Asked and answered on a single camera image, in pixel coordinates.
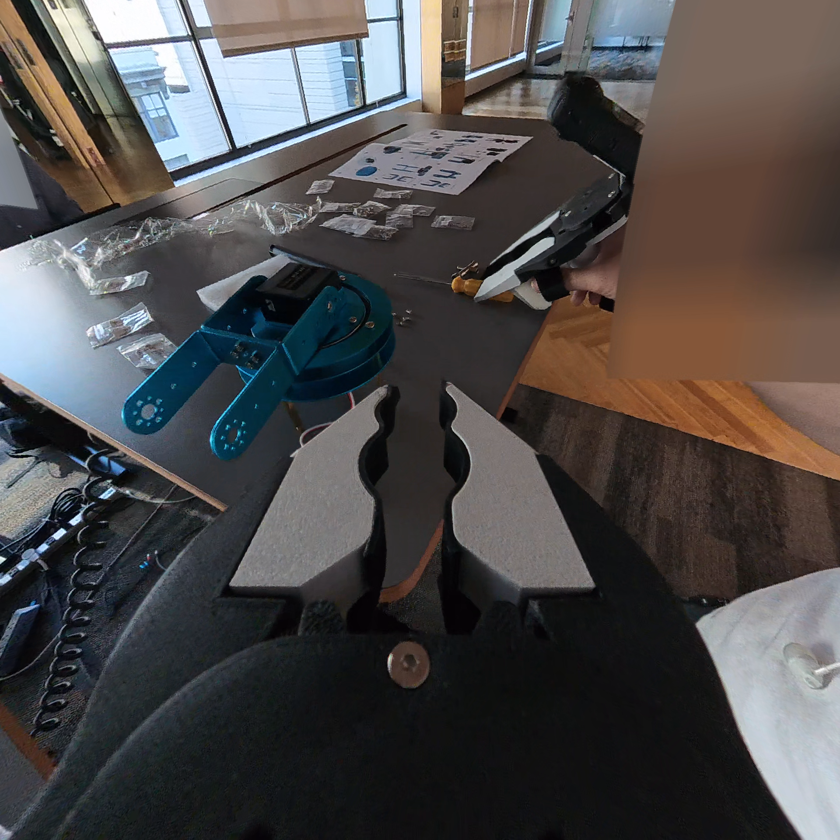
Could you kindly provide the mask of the black power strip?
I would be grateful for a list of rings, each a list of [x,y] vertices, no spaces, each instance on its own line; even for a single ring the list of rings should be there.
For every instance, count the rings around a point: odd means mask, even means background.
[[[61,491],[45,516],[22,537],[2,544],[2,596],[47,572],[49,561],[65,547],[79,548],[79,535],[86,526],[99,530],[93,544],[104,540],[109,513],[116,503],[127,499],[122,488],[136,471],[121,463],[105,478],[89,478],[82,486]]]

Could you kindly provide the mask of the blue toy robot arm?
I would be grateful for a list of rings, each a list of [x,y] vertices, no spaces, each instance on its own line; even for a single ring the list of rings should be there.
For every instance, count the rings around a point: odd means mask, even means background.
[[[287,259],[251,274],[130,394],[124,425],[155,434],[222,364],[244,386],[209,436],[222,460],[241,456],[281,403],[314,403],[372,382],[396,348],[392,302],[374,282]]]

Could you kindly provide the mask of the black office chair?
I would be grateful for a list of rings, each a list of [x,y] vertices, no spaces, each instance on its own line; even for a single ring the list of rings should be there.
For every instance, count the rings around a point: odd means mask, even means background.
[[[580,71],[565,72],[548,121],[562,140],[578,144],[628,181],[634,179],[644,123],[609,99],[598,80]]]

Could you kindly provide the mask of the small clear parts bag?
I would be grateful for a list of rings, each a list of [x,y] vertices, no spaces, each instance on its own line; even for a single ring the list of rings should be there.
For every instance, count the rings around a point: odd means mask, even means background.
[[[141,270],[124,276],[90,277],[86,280],[88,294],[102,297],[143,287],[151,278],[151,273]]]
[[[162,333],[150,333],[118,346],[118,352],[137,369],[153,371],[168,360],[177,345]]]
[[[138,303],[120,315],[99,322],[87,329],[87,339],[93,349],[129,337],[150,326],[154,318],[143,303]]]

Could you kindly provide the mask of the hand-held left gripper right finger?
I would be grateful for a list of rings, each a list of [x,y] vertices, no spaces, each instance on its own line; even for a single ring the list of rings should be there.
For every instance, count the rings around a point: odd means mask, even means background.
[[[536,451],[451,382],[440,423],[455,483],[444,530],[455,591],[476,607],[593,593]]]

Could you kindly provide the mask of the white foam block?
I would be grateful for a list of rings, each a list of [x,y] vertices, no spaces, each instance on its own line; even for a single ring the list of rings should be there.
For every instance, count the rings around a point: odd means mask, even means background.
[[[292,258],[280,254],[270,257],[257,265],[243,269],[213,284],[200,288],[196,294],[200,302],[210,312],[218,311],[248,280],[254,277],[273,277],[281,268],[290,264]]]

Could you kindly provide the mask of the window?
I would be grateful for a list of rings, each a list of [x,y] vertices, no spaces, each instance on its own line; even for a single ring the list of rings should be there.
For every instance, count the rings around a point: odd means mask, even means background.
[[[171,174],[402,98],[403,4],[364,6],[365,38],[224,57],[204,2],[85,2]]]

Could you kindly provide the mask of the cluster of clear parts bags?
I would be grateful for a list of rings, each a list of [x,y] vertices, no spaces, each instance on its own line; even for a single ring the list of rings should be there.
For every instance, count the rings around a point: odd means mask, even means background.
[[[433,230],[471,231],[475,219],[463,214],[440,213],[432,204],[413,202],[413,191],[376,187],[364,201],[336,201],[329,197],[335,181],[315,181],[308,189],[314,198],[311,218],[322,228],[357,239],[389,241],[427,220]]]

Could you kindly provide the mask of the printed instruction sheet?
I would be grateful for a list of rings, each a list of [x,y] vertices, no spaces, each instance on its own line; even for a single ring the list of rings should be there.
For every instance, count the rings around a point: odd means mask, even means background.
[[[426,129],[399,140],[369,143],[329,178],[456,196],[530,141],[524,135]]]

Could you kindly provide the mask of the wooden pillar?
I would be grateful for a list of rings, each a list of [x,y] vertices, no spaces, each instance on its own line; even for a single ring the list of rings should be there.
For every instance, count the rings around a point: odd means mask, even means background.
[[[466,99],[469,1],[421,1],[421,88],[425,112],[459,115]]]

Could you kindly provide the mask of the orange handled screwdriver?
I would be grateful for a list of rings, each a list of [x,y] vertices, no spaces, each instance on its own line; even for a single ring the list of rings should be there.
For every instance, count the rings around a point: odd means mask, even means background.
[[[456,277],[450,281],[446,280],[439,280],[432,277],[426,276],[419,276],[414,274],[408,274],[405,272],[396,272],[394,275],[396,279],[403,279],[403,280],[416,280],[422,281],[425,283],[435,284],[438,286],[444,286],[456,294],[468,297],[468,298],[475,298],[479,292],[481,281],[477,278],[472,277],[465,277],[462,275],[456,275]]]

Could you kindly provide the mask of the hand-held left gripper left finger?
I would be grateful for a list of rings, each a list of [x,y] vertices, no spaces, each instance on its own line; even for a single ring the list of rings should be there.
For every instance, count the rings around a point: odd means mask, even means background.
[[[397,386],[377,388],[304,444],[229,586],[299,603],[378,600],[385,525],[376,483],[389,466]]]

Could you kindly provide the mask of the dark grey desk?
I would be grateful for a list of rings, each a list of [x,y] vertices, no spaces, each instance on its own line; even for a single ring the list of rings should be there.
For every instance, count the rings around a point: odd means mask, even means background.
[[[394,143],[432,128],[531,137],[459,196],[414,193],[421,204],[442,214],[473,217],[471,231],[432,229],[423,221],[389,241],[352,238],[317,224],[279,238],[260,227],[219,237],[183,235],[129,258],[126,272],[150,272],[145,287],[105,297],[90,296],[78,278],[56,264],[31,265],[31,245],[2,251],[2,381],[224,509],[270,466],[284,465],[297,446],[298,431],[287,411],[280,407],[240,458],[227,463],[216,458],[209,433],[242,385],[225,366],[162,432],[133,434],[123,425],[121,410],[144,374],[112,346],[92,349],[87,328],[144,302],[156,330],[180,343],[207,315],[197,290],[257,265],[273,243],[361,274],[386,290],[394,311],[412,312],[406,326],[395,328],[395,354],[381,376],[401,393],[395,431],[387,442],[390,468],[378,485],[387,543],[383,600],[399,599],[411,590],[409,579],[434,549],[432,537],[452,487],[438,424],[440,382],[455,383],[496,414],[515,388],[545,320],[521,303],[475,303],[416,277],[446,280],[474,260],[485,266],[578,190],[603,177],[604,164],[562,141],[544,120],[386,111],[58,233],[60,242],[74,245],[112,224],[154,215],[192,217],[245,196],[300,203],[311,182],[368,143]]]

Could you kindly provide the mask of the person's white shirt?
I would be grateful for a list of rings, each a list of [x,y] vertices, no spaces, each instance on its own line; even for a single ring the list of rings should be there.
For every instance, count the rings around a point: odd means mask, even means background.
[[[795,831],[839,838],[838,568],[743,595],[697,627]]]

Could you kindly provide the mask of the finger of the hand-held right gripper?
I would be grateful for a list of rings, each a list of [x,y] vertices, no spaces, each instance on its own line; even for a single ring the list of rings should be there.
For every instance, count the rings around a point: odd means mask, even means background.
[[[553,212],[539,224],[535,225],[534,228],[530,229],[524,236],[521,236],[489,263],[487,274],[493,275],[497,273],[515,259],[524,256],[535,246],[542,249],[547,248],[546,245],[539,245],[543,240],[548,241],[551,245],[555,239],[555,228],[557,228],[556,226],[559,220],[561,220],[562,215],[562,212]]]
[[[518,272],[523,265],[521,261],[511,261],[504,265],[500,261],[495,261],[488,266],[473,298],[474,302],[488,301],[520,288],[523,280]]]

